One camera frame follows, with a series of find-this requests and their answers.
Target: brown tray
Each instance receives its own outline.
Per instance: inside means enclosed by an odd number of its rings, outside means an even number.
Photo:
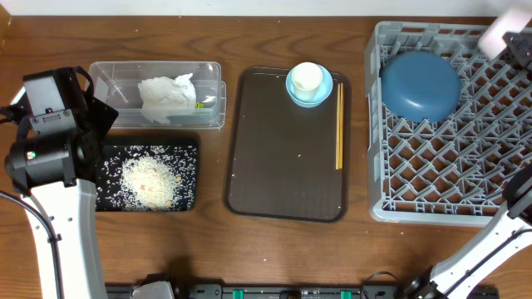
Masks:
[[[237,214],[334,222],[347,207],[350,135],[345,113],[336,170],[337,84],[344,84],[344,111],[351,111],[351,86],[331,73],[331,95],[303,108],[286,91],[289,71],[256,66],[240,77],[224,201]]]

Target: wooden surface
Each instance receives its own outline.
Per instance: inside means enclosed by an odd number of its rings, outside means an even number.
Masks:
[[[0,53],[3,47],[3,36],[6,34],[9,25],[11,25],[11,15],[0,4]]]
[[[448,258],[478,229],[377,223],[368,214],[367,102],[363,50],[385,18],[278,17],[15,17],[0,55],[0,104],[22,75],[94,61],[218,61],[228,86],[221,131],[166,130],[169,138],[198,135],[199,187],[188,213],[99,213],[96,231],[106,282],[133,282],[168,270],[183,282],[357,285],[387,270],[406,280]],[[488,24],[491,19],[403,18]],[[335,224],[236,216],[221,198],[239,75],[250,66],[291,67],[316,61],[352,84],[349,206]],[[0,157],[15,129],[0,126]],[[0,189],[12,190],[0,171]],[[37,257],[23,211],[0,201],[0,297],[40,298]],[[532,297],[532,249],[495,271],[503,298]]]

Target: wooden chopstick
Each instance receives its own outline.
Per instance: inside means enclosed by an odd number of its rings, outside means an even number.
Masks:
[[[340,96],[340,84],[338,84],[336,103],[336,170],[340,169]]]
[[[340,164],[343,167],[343,83],[340,84]]]

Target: crumpled paper towel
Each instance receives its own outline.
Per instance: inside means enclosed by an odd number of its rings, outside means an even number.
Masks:
[[[140,112],[149,121],[168,125],[168,116],[183,115],[183,111],[196,108],[196,89],[192,74],[178,76],[175,80],[157,77],[139,83],[140,98],[144,101]]]

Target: white wall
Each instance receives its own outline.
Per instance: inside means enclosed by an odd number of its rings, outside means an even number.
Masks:
[[[532,0],[0,0],[13,15],[496,16]]]

